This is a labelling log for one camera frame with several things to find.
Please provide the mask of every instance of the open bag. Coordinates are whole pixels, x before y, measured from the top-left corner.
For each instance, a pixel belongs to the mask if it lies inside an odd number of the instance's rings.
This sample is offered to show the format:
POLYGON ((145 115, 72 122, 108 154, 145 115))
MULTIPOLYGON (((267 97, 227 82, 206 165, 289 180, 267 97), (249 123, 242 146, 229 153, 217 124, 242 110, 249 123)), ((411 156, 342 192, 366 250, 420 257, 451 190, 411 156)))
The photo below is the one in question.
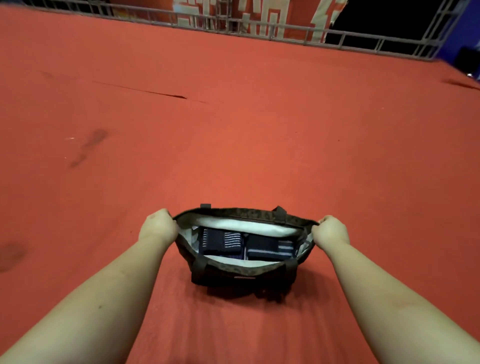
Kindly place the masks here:
POLYGON ((179 252, 192 272, 192 282, 203 286, 229 285, 239 280, 291 285, 298 265, 314 246, 312 226, 318 225, 316 221, 288 215, 280 206, 265 211, 211 208, 203 204, 174 219, 180 228, 175 241, 179 252), (210 254, 207 247, 215 239, 222 247, 241 247, 242 251, 235 251, 236 255, 210 254), (275 246, 269 249, 272 251, 262 248, 271 244, 275 246))

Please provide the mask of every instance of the white bag lining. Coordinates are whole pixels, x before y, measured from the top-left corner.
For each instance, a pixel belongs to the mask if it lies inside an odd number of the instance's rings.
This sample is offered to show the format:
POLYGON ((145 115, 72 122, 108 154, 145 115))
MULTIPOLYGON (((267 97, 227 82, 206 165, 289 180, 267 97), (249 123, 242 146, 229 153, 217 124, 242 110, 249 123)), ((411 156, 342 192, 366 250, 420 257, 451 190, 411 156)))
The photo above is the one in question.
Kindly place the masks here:
MULTIPOLYGON (((300 235, 302 229, 288 228, 284 226, 278 226, 273 224, 235 220, 232 218, 216 218, 213 216, 200 215, 195 213, 189 213, 181 216, 177 219, 177 224, 180 227, 179 234, 185 238, 188 244, 198 253, 198 232, 196 229, 198 226, 203 226, 212 229, 230 230, 246 232, 251 234, 270 236, 273 238, 286 238, 288 236, 300 235)), ((311 234, 307 237, 307 241, 311 242, 311 234)), ((303 243, 297 256, 300 256, 305 252, 309 246, 308 243, 303 243)), ((263 267, 270 264, 277 264, 279 262, 267 262, 263 260, 241 260, 234 258, 227 258, 216 255, 205 255, 207 258, 216 260, 217 262, 230 264, 240 267, 263 267)))

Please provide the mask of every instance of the black folded fabric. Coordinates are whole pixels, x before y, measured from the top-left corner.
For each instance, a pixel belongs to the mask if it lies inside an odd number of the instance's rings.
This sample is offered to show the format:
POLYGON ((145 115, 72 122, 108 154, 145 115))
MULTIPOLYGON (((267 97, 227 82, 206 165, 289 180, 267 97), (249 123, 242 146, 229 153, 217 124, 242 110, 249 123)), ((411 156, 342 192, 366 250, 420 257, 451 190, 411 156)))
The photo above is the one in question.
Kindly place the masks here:
POLYGON ((199 251, 204 255, 241 255, 243 238, 240 232, 203 228, 199 251))
POLYGON ((245 242, 249 260, 282 261, 294 257, 294 246, 290 240, 250 234, 245 242))

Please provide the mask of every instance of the hand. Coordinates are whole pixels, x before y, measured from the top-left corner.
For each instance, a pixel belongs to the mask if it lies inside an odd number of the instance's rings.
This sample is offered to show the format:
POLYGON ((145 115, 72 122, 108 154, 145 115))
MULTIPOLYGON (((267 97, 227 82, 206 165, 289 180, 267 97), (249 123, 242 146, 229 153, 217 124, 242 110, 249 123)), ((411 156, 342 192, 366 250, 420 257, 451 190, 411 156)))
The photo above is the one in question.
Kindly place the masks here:
POLYGON ((312 227, 312 235, 313 241, 320 249, 328 249, 333 244, 350 245, 347 227, 339 219, 327 215, 319 221, 319 224, 312 227))
POLYGON ((179 227, 177 223, 173 221, 168 210, 163 208, 147 216, 140 229, 138 240, 153 237, 170 246, 177 238, 178 233, 179 227))

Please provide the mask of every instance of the red floor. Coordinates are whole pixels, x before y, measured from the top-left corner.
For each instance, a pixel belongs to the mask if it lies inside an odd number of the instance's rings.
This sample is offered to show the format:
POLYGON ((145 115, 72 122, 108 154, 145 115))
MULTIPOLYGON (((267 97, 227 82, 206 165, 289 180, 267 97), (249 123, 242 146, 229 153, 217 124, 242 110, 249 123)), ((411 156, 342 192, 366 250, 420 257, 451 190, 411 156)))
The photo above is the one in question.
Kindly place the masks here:
MULTIPOLYGON (((480 91, 453 69, 5 6, 0 49, 0 352, 200 203, 336 215, 480 339, 480 91)), ((189 279, 172 247, 130 363, 374 362, 318 249, 284 304, 189 279)))

